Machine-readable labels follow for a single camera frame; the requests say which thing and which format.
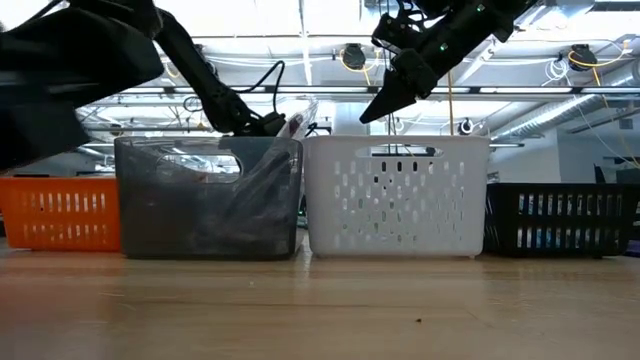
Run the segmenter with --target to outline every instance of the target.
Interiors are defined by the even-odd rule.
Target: orange basket
[[[0,178],[0,204],[12,248],[120,250],[115,178]]]

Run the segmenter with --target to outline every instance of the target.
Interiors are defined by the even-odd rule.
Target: gray basket
[[[299,142],[123,137],[115,153],[127,256],[282,259],[298,249]]]

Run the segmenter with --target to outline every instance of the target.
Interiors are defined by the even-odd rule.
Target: white basket
[[[398,144],[410,154],[371,155],[373,147],[388,144],[394,152]],[[438,153],[419,156],[406,144]],[[489,139],[320,136],[304,146],[309,237],[316,255],[475,256],[482,251]]]

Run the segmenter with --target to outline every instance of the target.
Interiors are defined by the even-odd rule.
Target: wooden table
[[[639,359],[640,260],[0,255],[0,359]]]

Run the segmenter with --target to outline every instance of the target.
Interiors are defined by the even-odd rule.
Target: yellow cable
[[[180,77],[180,72],[178,72],[177,74],[172,74],[171,73],[171,70],[169,69],[169,63],[165,63],[164,64],[164,68],[165,68],[165,70],[167,70],[167,74],[169,74],[170,77],[172,77],[174,79]]]
[[[447,74],[449,82],[449,132],[453,136],[453,75],[451,71]]]
[[[340,50],[340,62],[342,63],[342,66],[344,66],[345,69],[347,69],[347,70],[349,70],[351,72],[364,73],[364,78],[367,79],[367,86],[371,86],[371,80],[369,79],[369,70],[371,70],[374,67],[378,66],[378,60],[380,60],[380,52],[376,51],[376,61],[373,63],[373,65],[369,66],[369,68],[365,68],[365,69],[362,69],[362,70],[349,69],[347,64],[344,63],[344,49]]]
[[[625,41],[625,42],[622,44],[622,46],[623,46],[623,47],[622,47],[622,52],[620,53],[620,56],[618,56],[618,58],[613,59],[613,60],[611,60],[611,61],[607,61],[606,63],[602,63],[602,64],[587,64],[587,63],[580,62],[580,61],[578,61],[578,60],[575,60],[575,59],[572,57],[572,55],[576,53],[575,51],[571,51],[571,52],[569,53],[569,61],[571,61],[571,62],[572,62],[572,63],[574,63],[574,64],[578,64],[578,65],[580,65],[580,66],[586,66],[586,67],[590,67],[590,68],[597,68],[597,67],[603,67],[603,66],[611,65],[611,64],[613,64],[613,63],[615,63],[615,62],[619,61],[620,59],[622,59],[622,57],[624,56],[624,51],[627,49],[627,44],[628,44],[628,42],[627,42],[627,41]]]
[[[598,86],[602,86],[602,83],[600,82],[600,76],[598,76],[598,70],[596,70],[595,67],[593,68],[593,76],[596,79],[596,84],[598,84]],[[607,101],[607,98],[604,97],[603,95],[602,99],[604,100],[604,106],[607,108],[607,110],[611,110],[611,108],[609,107],[609,102]],[[629,144],[627,143],[627,140],[624,138],[624,135],[622,135],[621,131],[618,131],[618,136],[620,136],[620,142],[622,143],[622,146],[624,146],[625,150],[627,150],[627,153],[628,155],[630,155],[636,168],[640,169],[640,163],[638,163],[638,161],[636,160],[636,157],[633,155],[633,150],[631,150],[631,146],[629,146]]]

